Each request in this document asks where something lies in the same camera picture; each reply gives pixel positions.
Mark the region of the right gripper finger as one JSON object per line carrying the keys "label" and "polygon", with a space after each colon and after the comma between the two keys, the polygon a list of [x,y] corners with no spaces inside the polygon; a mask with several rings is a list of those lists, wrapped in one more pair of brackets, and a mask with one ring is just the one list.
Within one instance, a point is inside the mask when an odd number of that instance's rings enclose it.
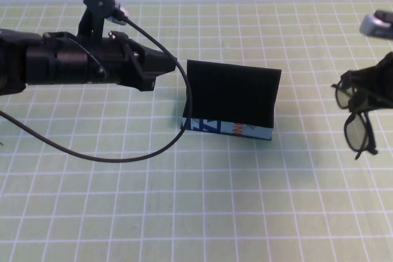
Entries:
{"label": "right gripper finger", "polygon": [[392,52],[374,66],[352,71],[351,83],[392,101]]}
{"label": "right gripper finger", "polygon": [[391,108],[392,101],[363,88],[358,88],[349,99],[350,112],[369,112]]}

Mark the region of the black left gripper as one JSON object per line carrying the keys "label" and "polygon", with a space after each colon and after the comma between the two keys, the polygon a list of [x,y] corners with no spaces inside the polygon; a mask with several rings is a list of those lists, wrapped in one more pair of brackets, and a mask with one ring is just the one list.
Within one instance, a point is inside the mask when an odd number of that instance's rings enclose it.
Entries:
{"label": "black left gripper", "polygon": [[173,72],[177,59],[146,47],[119,31],[110,31],[102,44],[104,81],[152,91],[156,77]]}

